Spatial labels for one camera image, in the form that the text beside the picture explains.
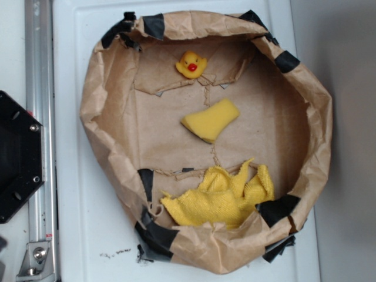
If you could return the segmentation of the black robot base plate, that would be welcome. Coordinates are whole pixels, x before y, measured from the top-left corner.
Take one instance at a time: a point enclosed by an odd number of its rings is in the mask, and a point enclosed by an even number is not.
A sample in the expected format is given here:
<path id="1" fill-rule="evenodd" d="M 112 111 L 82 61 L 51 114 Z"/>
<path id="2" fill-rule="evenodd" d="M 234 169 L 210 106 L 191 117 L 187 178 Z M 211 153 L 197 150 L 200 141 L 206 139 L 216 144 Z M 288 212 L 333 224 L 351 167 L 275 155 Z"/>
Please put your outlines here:
<path id="1" fill-rule="evenodd" d="M 44 183 L 43 126 L 1 91 L 1 223 L 5 224 Z"/>

